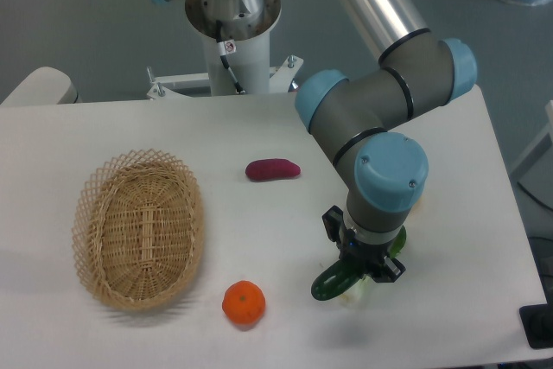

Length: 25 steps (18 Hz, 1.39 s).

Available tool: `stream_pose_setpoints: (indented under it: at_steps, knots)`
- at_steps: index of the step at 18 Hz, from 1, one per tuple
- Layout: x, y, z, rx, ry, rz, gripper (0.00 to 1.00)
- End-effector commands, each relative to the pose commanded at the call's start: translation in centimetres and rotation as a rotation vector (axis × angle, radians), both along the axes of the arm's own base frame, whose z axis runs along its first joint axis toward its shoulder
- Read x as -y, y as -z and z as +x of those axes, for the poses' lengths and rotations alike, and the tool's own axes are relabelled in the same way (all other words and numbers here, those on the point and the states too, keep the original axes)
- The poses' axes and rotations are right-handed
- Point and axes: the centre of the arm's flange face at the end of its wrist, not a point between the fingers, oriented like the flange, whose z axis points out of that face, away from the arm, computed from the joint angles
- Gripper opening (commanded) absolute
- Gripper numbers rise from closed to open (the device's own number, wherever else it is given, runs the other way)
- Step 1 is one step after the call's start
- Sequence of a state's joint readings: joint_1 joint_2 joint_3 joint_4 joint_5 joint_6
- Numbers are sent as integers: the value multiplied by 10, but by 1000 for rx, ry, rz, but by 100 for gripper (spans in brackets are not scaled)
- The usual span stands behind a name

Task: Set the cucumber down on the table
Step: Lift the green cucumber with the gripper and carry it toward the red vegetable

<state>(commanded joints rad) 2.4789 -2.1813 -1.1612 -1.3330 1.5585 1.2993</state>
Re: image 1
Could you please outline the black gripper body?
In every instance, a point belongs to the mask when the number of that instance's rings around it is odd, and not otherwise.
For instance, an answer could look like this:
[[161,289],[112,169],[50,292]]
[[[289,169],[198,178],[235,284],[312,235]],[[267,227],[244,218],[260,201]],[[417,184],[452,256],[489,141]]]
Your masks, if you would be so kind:
[[322,221],[340,252],[338,261],[326,270],[325,284],[354,284],[364,277],[394,283],[405,273],[398,259],[407,239],[404,226],[390,232],[369,232],[337,206],[329,208]]

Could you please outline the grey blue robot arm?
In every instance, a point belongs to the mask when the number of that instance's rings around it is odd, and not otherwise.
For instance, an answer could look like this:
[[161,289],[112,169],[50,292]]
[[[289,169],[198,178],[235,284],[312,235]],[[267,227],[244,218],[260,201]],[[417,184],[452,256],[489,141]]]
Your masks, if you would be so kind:
[[[362,277],[392,283],[404,273],[397,252],[429,163],[422,147],[396,128],[469,92],[478,72],[471,49],[456,39],[437,40],[410,0],[342,2],[379,68],[356,81],[325,70],[296,94],[306,130],[348,189],[346,206],[332,207],[322,218],[340,256],[315,279],[311,292],[318,300]],[[274,87],[266,36],[280,16],[280,0],[185,5],[205,41],[212,95],[265,94]]]

